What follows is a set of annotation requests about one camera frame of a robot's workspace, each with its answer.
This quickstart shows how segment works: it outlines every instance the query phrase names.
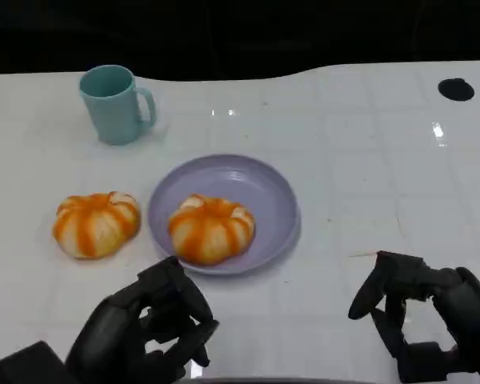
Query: plate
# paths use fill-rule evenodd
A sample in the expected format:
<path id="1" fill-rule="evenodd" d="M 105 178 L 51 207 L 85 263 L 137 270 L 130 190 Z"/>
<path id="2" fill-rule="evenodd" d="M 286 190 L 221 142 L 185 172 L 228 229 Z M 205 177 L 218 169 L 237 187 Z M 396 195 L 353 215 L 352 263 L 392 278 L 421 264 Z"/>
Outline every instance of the plate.
<path id="1" fill-rule="evenodd" d="M 254 158 L 215 154 L 172 170 L 151 197 L 148 220 L 154 242 L 164 257 L 175 254 L 167 231 L 169 217 L 191 194 L 241 203 L 254 216 L 256 228 L 243 254 L 216 266 L 196 266 L 181 260 L 189 270 L 241 274 L 287 254 L 298 240 L 301 216 L 288 181 L 272 166 Z"/>

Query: pumpkin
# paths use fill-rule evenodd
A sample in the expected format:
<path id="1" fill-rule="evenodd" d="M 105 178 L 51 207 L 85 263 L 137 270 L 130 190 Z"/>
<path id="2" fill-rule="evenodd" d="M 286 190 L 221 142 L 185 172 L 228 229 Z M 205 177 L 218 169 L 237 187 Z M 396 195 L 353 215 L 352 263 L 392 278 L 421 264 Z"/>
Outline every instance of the pumpkin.
<path id="1" fill-rule="evenodd" d="M 180 258 L 213 266 L 247 249 L 254 217 L 236 202 L 193 194 L 170 216 L 168 231 Z"/>
<path id="2" fill-rule="evenodd" d="M 102 258 L 138 232 L 140 212 L 128 194 L 69 196 L 57 209 L 53 236 L 75 258 Z"/>

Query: mug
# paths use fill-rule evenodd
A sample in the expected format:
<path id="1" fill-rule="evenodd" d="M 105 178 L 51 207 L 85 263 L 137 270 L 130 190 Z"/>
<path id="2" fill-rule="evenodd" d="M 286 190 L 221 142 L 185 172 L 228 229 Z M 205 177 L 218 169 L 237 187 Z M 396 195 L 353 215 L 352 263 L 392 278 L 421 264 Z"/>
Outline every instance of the mug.
<path id="1" fill-rule="evenodd" d="M 141 118 L 137 94 L 147 101 L 148 121 Z M 102 142 L 127 144 L 154 125 L 153 95 L 137 88 L 134 74 L 124 66 L 97 66 L 89 70 L 80 80 L 80 95 Z"/>

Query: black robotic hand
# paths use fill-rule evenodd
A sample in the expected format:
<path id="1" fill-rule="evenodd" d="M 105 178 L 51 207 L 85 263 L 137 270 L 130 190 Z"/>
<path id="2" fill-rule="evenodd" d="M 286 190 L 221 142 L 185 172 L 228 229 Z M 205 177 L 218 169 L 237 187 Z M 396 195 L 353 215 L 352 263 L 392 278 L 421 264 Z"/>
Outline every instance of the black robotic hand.
<path id="1" fill-rule="evenodd" d="M 191 359 L 208 366 L 205 343 L 217 326 L 178 260 L 167 258 L 98 305 L 65 366 L 40 342 L 0 361 L 0 384 L 169 384 L 185 375 Z M 146 352 L 150 340 L 176 338 L 165 353 Z"/>
<path id="2" fill-rule="evenodd" d="M 386 296 L 386 311 L 376 305 Z M 432 298 L 457 345 L 442 351 L 436 342 L 407 343 L 402 333 L 407 299 Z M 429 268 L 422 258 L 380 251 L 374 270 L 357 293 L 349 318 L 371 314 L 398 362 L 402 382 L 437 382 L 453 372 L 480 374 L 480 281 L 466 268 Z"/>

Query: table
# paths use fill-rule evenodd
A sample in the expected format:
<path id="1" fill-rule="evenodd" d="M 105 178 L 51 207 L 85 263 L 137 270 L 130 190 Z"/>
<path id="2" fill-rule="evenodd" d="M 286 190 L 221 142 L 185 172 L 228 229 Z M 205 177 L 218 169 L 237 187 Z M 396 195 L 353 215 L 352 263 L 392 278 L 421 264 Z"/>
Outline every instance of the table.
<path id="1" fill-rule="evenodd" d="M 374 264 L 359 255 L 416 254 L 480 278 L 480 62 L 331 66 L 241 82 L 139 78 L 166 134 L 123 147 L 98 142 L 80 76 L 0 75 L 0 357 L 40 338 L 64 357 L 99 301 L 159 259 L 146 222 L 113 258 L 70 259 L 50 236 L 60 201 L 121 190 L 145 214 L 157 182 L 203 154 L 272 164 L 302 211 L 291 257 L 238 278 L 192 275 L 221 322 L 205 377 L 398 382 L 370 320 L 346 317 Z M 469 102 L 437 91 L 458 77 L 475 88 Z M 453 344 L 432 305 L 408 313 L 409 340 Z"/>

